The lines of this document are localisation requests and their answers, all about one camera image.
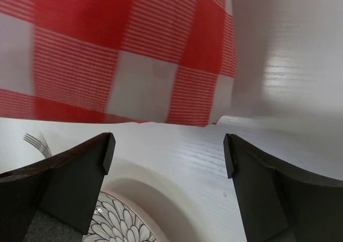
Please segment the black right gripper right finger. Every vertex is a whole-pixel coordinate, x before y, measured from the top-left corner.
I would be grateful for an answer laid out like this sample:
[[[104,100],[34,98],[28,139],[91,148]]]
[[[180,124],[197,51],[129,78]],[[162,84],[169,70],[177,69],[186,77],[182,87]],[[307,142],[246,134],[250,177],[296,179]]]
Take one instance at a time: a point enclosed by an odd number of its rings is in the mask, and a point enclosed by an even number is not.
[[[270,155],[235,134],[223,140],[247,241],[342,241],[342,181]]]

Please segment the red white checkered cloth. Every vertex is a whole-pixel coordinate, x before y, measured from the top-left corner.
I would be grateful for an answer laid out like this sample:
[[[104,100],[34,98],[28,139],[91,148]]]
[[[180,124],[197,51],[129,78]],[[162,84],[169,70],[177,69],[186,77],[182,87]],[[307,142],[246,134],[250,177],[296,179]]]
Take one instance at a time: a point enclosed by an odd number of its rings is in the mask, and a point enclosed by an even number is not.
[[[1,0],[1,116],[215,124],[236,70],[232,0]]]

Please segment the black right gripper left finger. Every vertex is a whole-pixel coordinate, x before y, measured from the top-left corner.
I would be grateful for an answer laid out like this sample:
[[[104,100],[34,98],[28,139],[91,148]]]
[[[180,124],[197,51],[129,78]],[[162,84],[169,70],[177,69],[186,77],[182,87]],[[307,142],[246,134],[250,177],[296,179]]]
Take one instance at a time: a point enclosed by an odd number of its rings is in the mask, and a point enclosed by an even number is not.
[[[1,241],[81,241],[115,149],[112,133],[1,174]]]

